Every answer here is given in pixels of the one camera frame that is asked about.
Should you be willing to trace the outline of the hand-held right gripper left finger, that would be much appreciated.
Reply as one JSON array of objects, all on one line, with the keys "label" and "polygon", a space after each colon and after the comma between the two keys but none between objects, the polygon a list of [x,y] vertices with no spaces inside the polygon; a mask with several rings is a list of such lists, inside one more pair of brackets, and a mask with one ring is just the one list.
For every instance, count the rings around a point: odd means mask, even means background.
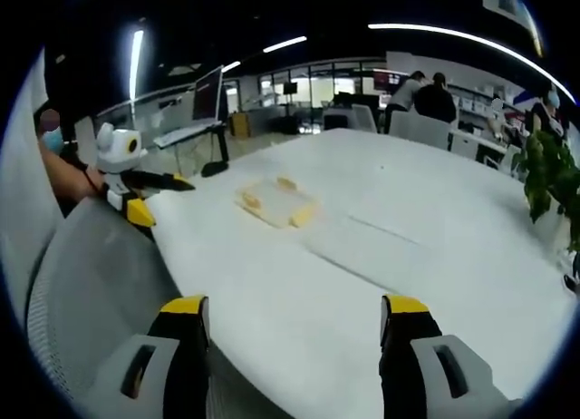
[{"label": "hand-held right gripper left finger", "polygon": [[82,399],[87,418],[205,418],[209,298],[176,298],[145,335],[121,344]]}]

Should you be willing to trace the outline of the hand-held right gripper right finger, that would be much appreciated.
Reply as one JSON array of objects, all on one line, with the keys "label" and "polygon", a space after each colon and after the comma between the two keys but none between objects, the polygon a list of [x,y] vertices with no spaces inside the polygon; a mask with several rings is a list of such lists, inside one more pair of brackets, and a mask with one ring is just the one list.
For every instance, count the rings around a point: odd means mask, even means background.
[{"label": "hand-held right gripper right finger", "polygon": [[381,350],[386,418],[509,418],[522,404],[495,387],[490,365],[444,335],[414,297],[382,296]]}]

